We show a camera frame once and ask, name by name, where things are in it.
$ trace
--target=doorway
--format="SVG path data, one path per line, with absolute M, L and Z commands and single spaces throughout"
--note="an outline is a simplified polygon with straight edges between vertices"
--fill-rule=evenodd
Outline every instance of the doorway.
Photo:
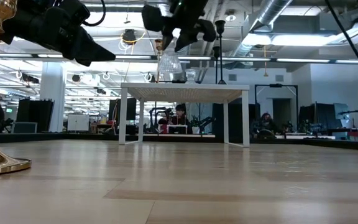
M 291 121 L 291 99 L 273 99 L 273 119 L 279 129 Z

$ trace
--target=table top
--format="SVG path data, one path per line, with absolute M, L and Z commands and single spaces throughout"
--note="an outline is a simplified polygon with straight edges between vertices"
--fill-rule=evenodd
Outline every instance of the table top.
M 122 83 L 137 100 L 182 103 L 224 103 L 241 96 L 249 85 L 210 85 L 176 83 Z

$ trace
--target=black frame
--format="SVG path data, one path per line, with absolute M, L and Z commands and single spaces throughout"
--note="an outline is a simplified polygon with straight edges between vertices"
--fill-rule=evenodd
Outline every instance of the black frame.
M 299 126 L 299 99 L 298 99 L 298 85 L 282 85 L 282 84 L 257 84 L 255 85 L 255 105 L 258 105 L 258 96 L 257 96 L 257 88 L 258 86 L 267 86 L 269 88 L 283 88 L 283 87 L 294 87 L 295 95 L 296 95 L 296 126 Z M 258 112 L 255 114 L 255 118 L 259 119 Z

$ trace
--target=wooden floor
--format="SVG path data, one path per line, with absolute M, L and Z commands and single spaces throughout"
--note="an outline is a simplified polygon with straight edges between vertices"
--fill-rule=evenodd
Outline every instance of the wooden floor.
M 358 151 L 114 141 L 0 144 L 7 224 L 358 223 Z

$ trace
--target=table leg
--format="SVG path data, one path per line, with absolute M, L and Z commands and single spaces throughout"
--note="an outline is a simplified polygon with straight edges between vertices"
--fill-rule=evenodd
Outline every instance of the table leg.
M 125 145 L 125 136 L 127 131 L 127 101 L 128 88 L 121 88 L 121 109 L 119 112 L 119 138 L 118 143 Z
M 242 145 L 249 147 L 248 91 L 242 91 Z
M 229 143 L 229 103 L 225 101 L 223 103 L 223 133 L 224 143 Z
M 144 100 L 140 99 L 139 133 L 137 134 L 139 142 L 143 141 L 143 123 L 144 123 Z

